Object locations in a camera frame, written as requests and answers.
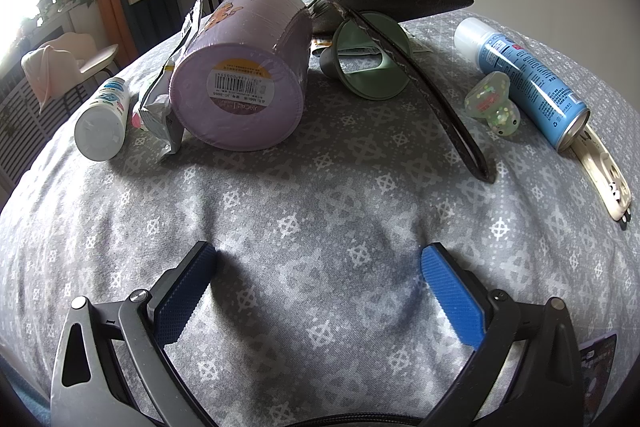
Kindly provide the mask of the dark printed card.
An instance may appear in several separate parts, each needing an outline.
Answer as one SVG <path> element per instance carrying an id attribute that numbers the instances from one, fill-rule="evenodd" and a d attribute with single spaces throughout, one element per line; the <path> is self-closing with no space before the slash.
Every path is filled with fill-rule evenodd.
<path id="1" fill-rule="evenodd" d="M 617 345 L 617 333 L 608 332 L 579 346 L 580 366 L 584 380 L 584 425 L 596 418 L 608 387 Z"/>

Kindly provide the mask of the grey patterned bed cover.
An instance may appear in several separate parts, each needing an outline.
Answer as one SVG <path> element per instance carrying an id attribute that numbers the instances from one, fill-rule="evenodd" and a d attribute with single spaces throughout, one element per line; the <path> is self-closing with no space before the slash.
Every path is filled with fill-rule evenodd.
<path id="1" fill-rule="evenodd" d="M 423 416 L 471 353 L 420 274 L 438 242 L 518 301 L 562 298 L 580 343 L 615 335 L 599 407 L 614 413 L 639 355 L 638 222 L 614 222 L 575 153 L 529 120 L 509 139 L 465 126 L 494 183 L 416 89 L 363 100 L 317 64 L 297 129 L 269 150 L 189 136 L 168 155 L 132 128 L 92 161 L 64 122 L 2 209 L 2 358 L 46 395 L 73 298 L 122 299 L 207 241 L 219 269 L 167 352 L 214 421 Z"/>

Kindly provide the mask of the white small bottle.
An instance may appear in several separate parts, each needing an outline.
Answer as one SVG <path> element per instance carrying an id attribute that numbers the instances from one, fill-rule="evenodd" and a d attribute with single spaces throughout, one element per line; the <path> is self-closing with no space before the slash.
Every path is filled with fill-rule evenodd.
<path id="1" fill-rule="evenodd" d="M 91 95 L 74 129 L 79 152 L 93 161 L 110 160 L 122 148 L 126 136 L 129 92 L 125 80 L 107 79 Z"/>

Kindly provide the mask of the blue aerosol spray can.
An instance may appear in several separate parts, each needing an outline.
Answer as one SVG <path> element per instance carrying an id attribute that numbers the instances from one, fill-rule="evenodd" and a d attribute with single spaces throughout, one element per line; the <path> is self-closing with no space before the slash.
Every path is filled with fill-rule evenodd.
<path id="1" fill-rule="evenodd" d="M 483 74 L 510 78 L 510 99 L 523 109 L 549 143 L 566 150 L 590 116 L 586 103 L 529 51 L 475 17 L 454 32 L 454 45 Z"/>

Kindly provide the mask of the silver foil packet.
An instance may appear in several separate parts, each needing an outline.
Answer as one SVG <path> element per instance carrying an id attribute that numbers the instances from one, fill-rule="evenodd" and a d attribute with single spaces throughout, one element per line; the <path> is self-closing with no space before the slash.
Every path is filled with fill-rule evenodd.
<path id="1" fill-rule="evenodd" d="M 170 82 L 178 63 L 201 30 L 202 4 L 203 0 L 195 0 L 192 9 L 186 13 L 178 44 L 132 111 L 131 124 L 136 129 L 150 132 L 155 138 L 163 141 L 167 147 L 167 154 L 175 154 L 180 150 L 184 132 L 184 126 L 178 121 L 170 101 Z"/>

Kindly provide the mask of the green glitter pacifier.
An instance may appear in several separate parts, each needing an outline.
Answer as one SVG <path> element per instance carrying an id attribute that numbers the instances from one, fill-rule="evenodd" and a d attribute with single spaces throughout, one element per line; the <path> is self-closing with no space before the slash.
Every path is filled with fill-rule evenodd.
<path id="1" fill-rule="evenodd" d="M 491 72 L 466 95 L 465 112 L 484 120 L 500 136 L 510 136 L 518 130 L 521 113 L 509 98 L 510 78 L 504 72 Z"/>

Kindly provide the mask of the white chair with cloth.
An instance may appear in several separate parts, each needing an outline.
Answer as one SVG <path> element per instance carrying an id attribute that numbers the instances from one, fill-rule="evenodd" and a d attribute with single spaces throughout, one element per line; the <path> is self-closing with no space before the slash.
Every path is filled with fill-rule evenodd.
<path id="1" fill-rule="evenodd" d="M 110 72 L 118 45 L 99 49 L 92 35 L 66 32 L 21 58 L 21 66 L 40 110 L 98 72 Z"/>

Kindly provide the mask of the purple cylindrical canister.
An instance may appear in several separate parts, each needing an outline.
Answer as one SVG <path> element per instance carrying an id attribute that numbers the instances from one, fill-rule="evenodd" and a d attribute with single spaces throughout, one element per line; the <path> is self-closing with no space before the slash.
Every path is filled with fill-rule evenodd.
<path id="1" fill-rule="evenodd" d="M 302 119 L 310 42 L 302 0 L 224 0 L 172 74 L 171 108 L 221 150 L 273 147 Z"/>

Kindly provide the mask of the green round hand mirror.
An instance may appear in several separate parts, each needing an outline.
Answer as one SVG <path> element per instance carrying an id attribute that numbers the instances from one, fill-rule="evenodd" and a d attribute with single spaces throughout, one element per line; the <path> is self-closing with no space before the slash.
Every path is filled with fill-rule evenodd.
<path id="1" fill-rule="evenodd" d="M 386 101 L 405 90 L 407 75 L 352 20 L 337 27 L 331 44 L 320 54 L 321 72 L 353 94 Z"/>

